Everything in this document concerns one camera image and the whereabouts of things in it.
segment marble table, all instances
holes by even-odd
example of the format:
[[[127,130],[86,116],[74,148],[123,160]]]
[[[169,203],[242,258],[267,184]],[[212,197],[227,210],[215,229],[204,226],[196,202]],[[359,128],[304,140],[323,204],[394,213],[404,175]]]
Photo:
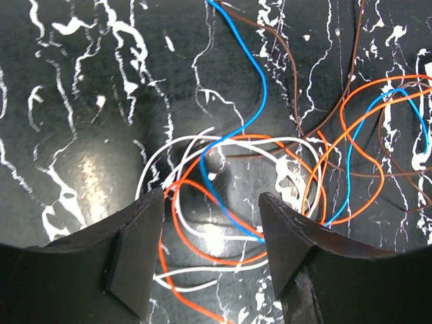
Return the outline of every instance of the marble table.
[[[302,126],[316,126],[342,93],[359,1],[228,4],[288,38],[298,66]],[[237,25],[269,83],[269,102],[248,131],[298,136],[286,53],[266,32]],[[0,1],[0,41],[0,240],[6,244],[43,246],[128,206],[144,163],[165,141],[211,126],[216,127],[214,134],[226,134],[248,120],[261,102],[257,73],[222,17],[204,0]],[[430,71],[431,51],[432,12],[427,0],[368,1],[351,89],[384,76]],[[384,86],[357,96],[347,107],[347,122],[362,115]],[[417,103],[430,131],[432,100]],[[358,143],[377,157],[384,172],[393,172],[395,167],[379,149],[374,126],[370,119]],[[341,132],[338,118],[323,132],[330,141],[336,138]],[[387,110],[383,135],[405,170],[429,165],[419,155],[421,129],[407,104]],[[144,191],[160,184],[180,162],[186,145],[182,142],[161,156]],[[339,145],[332,161],[344,166],[347,147]],[[233,153],[244,151],[215,151],[209,169],[216,173],[215,186],[227,205],[258,225],[259,193],[275,193],[274,166],[262,159],[227,157]],[[358,153],[353,154],[353,164],[356,171],[377,174]],[[295,163],[291,166],[298,169]],[[192,178],[199,180],[199,172]],[[432,192],[430,174],[412,179],[427,194]],[[352,183],[348,212],[369,199],[378,180],[353,178]],[[346,192],[344,174],[330,169],[325,185],[328,209],[337,210]],[[421,202],[405,179],[388,178],[366,212],[333,229],[400,252],[424,246],[432,242],[430,209],[404,211]],[[223,213],[197,191],[184,188],[182,206],[196,229],[236,233]],[[180,242],[168,211],[165,216],[170,268],[207,265]],[[240,258],[260,249],[251,243],[191,240],[217,257]],[[239,324],[283,323],[268,268],[181,275],[175,282],[188,286],[210,279],[217,279],[217,285],[188,297]],[[147,317],[146,323],[155,324],[214,323],[157,284]]]

